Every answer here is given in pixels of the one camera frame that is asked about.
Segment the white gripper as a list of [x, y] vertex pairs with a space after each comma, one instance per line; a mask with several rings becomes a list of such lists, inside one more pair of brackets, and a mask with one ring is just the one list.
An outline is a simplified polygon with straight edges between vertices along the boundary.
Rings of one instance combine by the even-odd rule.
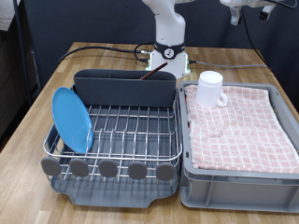
[[271, 12], [275, 8], [275, 3], [268, 2], [266, 0], [220, 0], [220, 2], [230, 7], [231, 12], [231, 24], [238, 25], [240, 21], [240, 11], [241, 7], [249, 6], [249, 7], [264, 7], [260, 12], [259, 18], [263, 21], [269, 19]]

